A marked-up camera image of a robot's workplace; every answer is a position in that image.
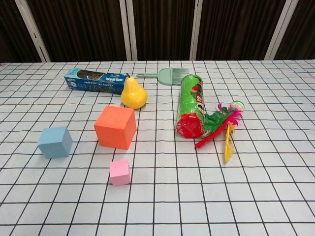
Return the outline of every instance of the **dark brown curtain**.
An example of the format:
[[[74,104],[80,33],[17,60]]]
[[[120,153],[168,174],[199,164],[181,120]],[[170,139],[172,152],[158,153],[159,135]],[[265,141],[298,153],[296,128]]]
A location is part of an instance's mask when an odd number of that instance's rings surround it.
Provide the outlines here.
[[[262,60],[285,0],[203,0],[197,60]]]
[[[134,0],[138,60],[188,60],[195,0]]]
[[[118,0],[28,0],[52,61],[126,60]]]
[[[299,0],[275,59],[315,59],[315,0]]]
[[[41,61],[15,1],[0,6],[0,62]]]

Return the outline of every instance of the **blue foam cube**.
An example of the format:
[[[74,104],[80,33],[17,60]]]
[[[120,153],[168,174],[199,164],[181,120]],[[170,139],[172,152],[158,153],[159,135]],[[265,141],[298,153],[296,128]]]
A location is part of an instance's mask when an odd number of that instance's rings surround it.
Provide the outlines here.
[[[47,159],[69,156],[71,146],[71,135],[64,126],[43,129],[38,140],[38,148]]]

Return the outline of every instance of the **pear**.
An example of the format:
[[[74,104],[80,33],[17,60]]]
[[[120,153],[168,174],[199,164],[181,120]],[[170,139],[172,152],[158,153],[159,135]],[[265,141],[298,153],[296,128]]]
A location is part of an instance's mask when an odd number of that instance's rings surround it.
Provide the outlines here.
[[[130,75],[125,80],[124,90],[121,95],[125,106],[139,109],[146,104],[147,92],[138,84],[136,79]]]

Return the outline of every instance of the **foam block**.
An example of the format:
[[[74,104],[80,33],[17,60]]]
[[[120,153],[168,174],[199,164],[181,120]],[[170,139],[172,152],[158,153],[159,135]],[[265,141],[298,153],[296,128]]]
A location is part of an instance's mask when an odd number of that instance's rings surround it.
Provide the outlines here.
[[[94,123],[94,128],[101,146],[128,149],[136,132],[134,110],[107,106]]]
[[[70,154],[72,138],[67,127],[43,129],[38,147],[47,159],[67,157]]]
[[[110,163],[110,180],[114,186],[130,183],[129,164],[127,160]]]

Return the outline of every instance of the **pink foam cube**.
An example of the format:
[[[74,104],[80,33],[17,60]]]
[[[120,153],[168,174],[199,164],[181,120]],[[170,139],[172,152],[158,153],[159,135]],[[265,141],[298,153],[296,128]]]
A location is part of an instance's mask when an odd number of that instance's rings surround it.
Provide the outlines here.
[[[130,183],[129,164],[127,160],[110,163],[110,180],[114,186]]]

